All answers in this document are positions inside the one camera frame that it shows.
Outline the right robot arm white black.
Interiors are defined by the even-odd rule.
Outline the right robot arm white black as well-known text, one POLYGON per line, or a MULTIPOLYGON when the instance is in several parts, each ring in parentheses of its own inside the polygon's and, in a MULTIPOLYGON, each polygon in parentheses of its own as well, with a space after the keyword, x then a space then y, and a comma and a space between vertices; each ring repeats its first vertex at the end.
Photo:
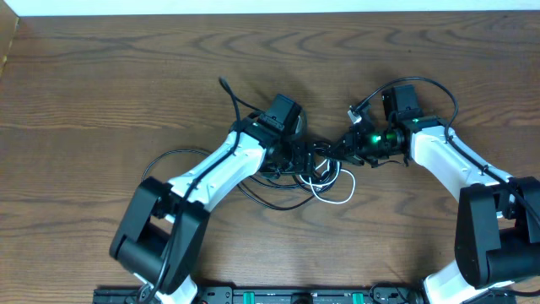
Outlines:
POLYGON ((425 303, 536 297, 510 285, 539 275, 539 181, 516 178, 472 151, 439 117, 389 115, 390 127, 355 123, 332 149, 337 160, 378 166, 403 155, 458 202, 455 259, 423 281, 425 303))

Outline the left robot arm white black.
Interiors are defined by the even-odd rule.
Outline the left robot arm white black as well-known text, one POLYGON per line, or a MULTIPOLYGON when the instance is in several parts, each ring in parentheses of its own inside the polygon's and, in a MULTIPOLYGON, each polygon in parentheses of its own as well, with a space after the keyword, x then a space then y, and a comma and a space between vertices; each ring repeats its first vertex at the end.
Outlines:
POLYGON ((239 183, 262 168, 272 178, 315 169, 311 144, 289 140, 260 122, 233 128, 225 141, 186 173, 161 182, 151 176, 136 188, 109 254, 142 282, 137 303, 189 303, 190 277, 209 217, 239 183))

